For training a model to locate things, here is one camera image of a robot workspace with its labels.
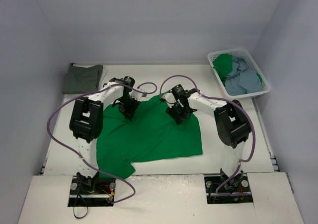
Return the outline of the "grey t shirt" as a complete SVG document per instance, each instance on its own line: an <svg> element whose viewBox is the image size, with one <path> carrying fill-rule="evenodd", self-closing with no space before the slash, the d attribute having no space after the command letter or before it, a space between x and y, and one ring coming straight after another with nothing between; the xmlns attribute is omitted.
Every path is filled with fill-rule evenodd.
<svg viewBox="0 0 318 224"><path fill-rule="evenodd" d="M70 65L64 78L62 94L83 94L98 91L103 66L80 67Z"/></svg>

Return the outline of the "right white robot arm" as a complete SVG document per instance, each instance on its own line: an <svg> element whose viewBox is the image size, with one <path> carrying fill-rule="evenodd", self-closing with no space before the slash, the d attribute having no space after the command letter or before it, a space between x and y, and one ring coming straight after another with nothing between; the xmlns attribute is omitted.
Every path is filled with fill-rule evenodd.
<svg viewBox="0 0 318 224"><path fill-rule="evenodd" d="M162 100L168 104L166 113L177 124L188 119L195 111L215 119L217 134L225 145L223 165L220 169L221 187L218 187L216 192L237 192L243 179L243 148L251 132L246 116L232 104L204 98L196 89L185 90L180 84L168 91Z"/></svg>

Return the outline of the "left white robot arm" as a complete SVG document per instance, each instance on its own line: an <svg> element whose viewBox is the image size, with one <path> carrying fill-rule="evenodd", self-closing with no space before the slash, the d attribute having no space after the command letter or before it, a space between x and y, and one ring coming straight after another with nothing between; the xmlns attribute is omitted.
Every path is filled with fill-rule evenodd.
<svg viewBox="0 0 318 224"><path fill-rule="evenodd" d="M96 158L97 138L103 129L103 112L108 105L118 106L119 112L131 120L142 94L133 91L135 80L130 76L112 78L99 91L77 98L74 103L70 130L78 140L78 151L93 168L79 168L77 183L85 193L93 194L99 189L99 173Z"/></svg>

